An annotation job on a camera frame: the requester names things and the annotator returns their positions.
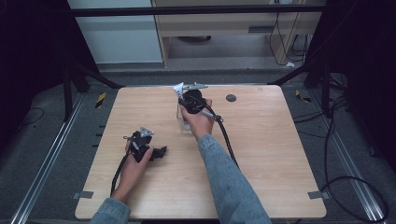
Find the table top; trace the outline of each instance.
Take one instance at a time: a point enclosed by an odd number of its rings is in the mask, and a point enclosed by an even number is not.
[[[303,146],[282,90],[278,86],[209,86],[203,96],[224,119],[242,173],[258,194],[270,218],[324,217]],[[228,102],[226,96],[236,96]],[[192,134],[181,133],[177,96],[172,87],[120,89],[97,149],[76,217],[91,218],[105,198],[124,155],[126,140],[141,126],[154,131],[151,147],[168,146],[162,159],[151,161],[137,185],[131,218],[217,218],[206,170]],[[228,153],[219,125],[213,136]]]

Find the person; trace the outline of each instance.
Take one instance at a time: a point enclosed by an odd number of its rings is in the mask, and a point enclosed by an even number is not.
[[[213,118],[204,113],[189,114],[182,106],[182,115],[195,136],[204,161],[220,223],[271,223],[259,197],[224,148],[213,138]],[[141,162],[129,156],[120,173],[120,183],[110,198],[105,199],[91,223],[127,223],[131,209],[129,195],[144,173],[152,149]]]

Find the black wire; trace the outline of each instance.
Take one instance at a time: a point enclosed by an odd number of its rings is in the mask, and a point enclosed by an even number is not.
[[[210,105],[205,104],[205,108],[207,110],[209,110],[209,112],[213,115],[213,118],[215,119],[215,121],[220,126],[221,132],[223,133],[224,140],[227,145],[228,151],[230,153],[231,159],[233,159],[233,162],[235,162],[235,165],[239,168],[238,162],[236,161],[235,155],[233,154],[233,149],[231,148],[230,139],[228,138],[227,132],[225,131],[222,118],[220,116],[216,115],[216,113],[213,111],[213,109],[212,109],[212,107],[210,107]]]
[[[326,135],[326,141],[325,141],[325,147],[324,147],[324,163],[323,163],[323,164],[324,164],[324,174],[325,174],[325,181],[326,181],[326,184],[321,188],[320,191],[323,191],[323,190],[325,190],[325,189],[328,189],[329,194],[332,196],[332,198],[334,199],[334,201],[335,201],[344,211],[346,211],[348,214],[350,214],[351,216],[353,216],[354,218],[356,218],[356,219],[358,219],[358,220],[360,220],[360,221],[369,222],[369,223],[383,222],[383,221],[385,221],[385,220],[387,219],[387,217],[388,217],[388,215],[389,215],[389,207],[388,207],[387,202],[385,201],[385,199],[384,199],[383,196],[381,195],[381,193],[380,193],[373,185],[369,184],[368,182],[366,182],[366,181],[363,180],[363,179],[357,178],[357,177],[355,177],[355,176],[350,176],[350,175],[343,175],[343,176],[336,177],[336,178],[333,179],[333,180],[329,180],[328,164],[327,164],[327,155],[328,155],[328,144],[329,144],[329,139],[330,139],[330,136],[331,136],[331,133],[332,133],[332,129],[333,129],[333,126],[334,126],[334,116],[333,116],[333,115],[334,115],[334,109],[335,109],[335,107],[333,106],[333,107],[332,107],[332,110],[330,111],[330,121],[331,121],[331,122],[330,122],[329,131],[327,132],[327,135]],[[334,183],[334,182],[336,182],[336,181],[339,181],[339,180],[342,180],[342,179],[354,179],[354,180],[357,180],[357,181],[360,181],[360,182],[366,184],[370,189],[372,189],[372,190],[376,193],[376,195],[381,199],[382,204],[383,204],[384,207],[385,207],[384,216],[383,216],[382,218],[380,218],[379,220],[370,220],[370,219],[367,219],[367,218],[364,218],[364,217],[360,217],[360,216],[358,216],[358,215],[352,213],[352,212],[351,212],[350,210],[348,210],[346,207],[344,207],[344,206],[337,200],[337,198],[335,197],[334,193],[332,192],[332,188],[331,188],[331,184],[332,184],[332,183]]]
[[[122,158],[119,168],[117,169],[116,174],[113,177],[113,181],[111,182],[111,191],[110,191],[110,196],[113,194],[114,190],[116,189],[116,184],[117,184],[117,179],[119,178],[120,172],[122,170],[123,164],[126,162],[126,159],[128,159],[128,156],[131,155],[131,152],[127,152],[125,156]]]
[[[306,53],[307,53],[308,35],[305,35],[305,38],[304,38],[305,41],[304,41],[303,49],[295,49],[295,48],[294,48],[294,45],[295,45],[295,43],[296,43],[296,41],[297,41],[297,38],[298,38],[298,35],[296,35],[296,36],[294,37],[293,44],[291,45],[291,52],[292,52],[295,56],[303,57],[303,60],[304,60],[304,58],[305,58],[305,56],[306,56]]]
[[[337,87],[338,90],[345,91],[347,89],[347,86],[344,84],[344,80],[338,81],[336,78],[334,78],[332,75],[330,75],[330,81]]]
[[[343,100],[341,100],[340,102],[334,103],[334,105],[333,105],[331,108],[329,108],[329,111],[330,111],[330,110],[336,110],[336,109],[338,109],[338,108],[344,106],[344,105],[338,105],[338,104],[341,104],[341,103],[344,102],[345,100],[346,100],[346,99],[343,99]],[[303,122],[307,122],[307,121],[309,121],[309,120],[316,119],[316,118],[320,117],[321,115],[326,114],[325,111],[322,111],[322,112],[314,112],[314,113],[310,113],[310,114],[306,114],[306,115],[301,115],[301,116],[294,117],[294,119],[300,118],[300,117],[304,117],[304,116],[307,116],[307,115],[316,114],[316,113],[319,113],[319,114],[317,114],[317,115],[315,115],[314,117],[311,117],[311,118],[309,118],[309,119],[296,120],[296,121],[294,121],[294,123],[303,123]]]
[[[190,95],[185,95],[187,97],[190,97],[192,100],[198,102],[200,105],[196,106],[196,107],[201,107],[202,105],[213,115],[213,119],[218,123],[218,125],[220,126],[221,132],[224,136],[224,140],[225,140],[225,144],[227,145],[228,151],[230,153],[230,157],[231,159],[233,159],[233,162],[235,163],[235,165],[239,168],[238,162],[236,161],[235,155],[233,154],[233,149],[231,147],[231,143],[230,143],[230,139],[228,137],[227,131],[224,128],[223,125],[223,119],[221,118],[221,116],[216,115],[215,111],[212,109],[212,107],[210,105],[208,105],[206,102],[201,101],[200,99],[197,99],[193,96]]]
[[[295,25],[296,22],[297,22],[297,18],[294,20],[293,26]],[[279,33],[279,39],[280,39],[280,42],[282,43],[283,52],[284,52],[286,58],[288,58],[289,61],[290,61],[291,63],[301,62],[302,60],[293,60],[293,59],[291,59],[291,58],[288,56],[288,53],[286,52],[286,46],[285,46],[285,43],[284,43],[284,41],[283,41],[282,35],[281,35],[281,33],[280,33],[280,29],[279,29],[279,12],[277,12],[277,13],[276,13],[276,21],[275,21],[274,29],[273,29],[273,31],[272,31],[271,34],[270,34],[270,49],[271,49],[271,51],[272,51],[272,53],[273,53],[273,55],[274,55],[274,58],[275,58],[276,63],[277,63],[278,65],[285,65],[285,64],[279,63],[279,62],[276,60],[276,56],[275,56],[274,50],[273,50],[273,48],[272,48],[272,35],[273,35],[274,31],[275,31],[275,28],[277,28],[277,32]]]
[[[326,138],[326,136],[319,136],[319,135],[315,135],[315,134],[312,134],[312,133],[305,133],[305,132],[302,132],[302,131],[297,131],[297,133],[303,133],[303,134],[310,135],[310,136],[317,137],[317,138]]]
[[[343,86],[346,86],[346,83],[344,81],[344,76],[343,75],[341,75],[341,83],[343,84]]]
[[[356,1],[355,1],[354,5],[350,8],[350,10],[348,11],[348,13],[347,13],[347,14],[345,15],[345,17],[341,20],[341,22],[338,23],[338,25],[335,27],[335,29],[332,31],[332,33],[329,34],[329,35],[327,36],[326,39],[324,39],[324,41],[322,42],[322,44],[321,44],[318,48],[316,48],[314,52],[312,52],[312,53],[310,54],[310,57],[317,57],[317,55],[315,55],[315,54],[316,54],[317,52],[319,52],[320,49],[324,48],[323,46],[326,46],[326,44],[327,44],[328,41],[332,40],[332,37],[335,35],[335,33],[339,32],[339,29],[340,29],[341,25],[343,25],[344,22],[348,19],[348,17],[352,14],[353,9],[356,7],[356,5],[358,4],[359,1],[360,1],[360,0],[356,0]]]
[[[30,121],[30,122],[27,122],[27,123],[22,123],[21,125],[34,124],[34,123],[38,122],[41,118],[43,118],[43,116],[44,116],[44,109],[42,109],[42,108],[40,108],[40,107],[32,107],[32,108],[30,108],[30,109],[31,109],[31,110],[34,110],[34,109],[40,110],[40,111],[41,111],[41,115],[38,117],[38,119],[35,119],[35,120]]]

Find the human hand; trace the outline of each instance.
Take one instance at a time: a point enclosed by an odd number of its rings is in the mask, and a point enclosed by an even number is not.
[[[212,100],[206,99],[206,103],[212,106]],[[184,106],[181,107],[181,114],[183,118],[189,122],[191,132],[197,141],[205,134],[212,134],[213,124],[215,122],[213,118],[210,118],[202,112],[190,114]]]
[[[128,150],[131,141],[128,141],[125,146],[125,151]],[[149,163],[149,158],[152,155],[152,148],[146,151],[141,162],[137,162],[133,155],[129,155],[122,166],[120,172],[120,183],[111,195],[125,204],[128,204],[130,195],[139,181],[140,177],[145,173],[146,166]]]

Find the denim sleeve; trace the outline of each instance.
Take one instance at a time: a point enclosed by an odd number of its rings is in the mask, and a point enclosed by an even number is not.
[[[198,140],[220,223],[271,223],[259,197],[224,148],[210,135]]]
[[[113,199],[107,198],[93,215],[90,223],[119,224],[128,223],[131,208],[126,204]]]

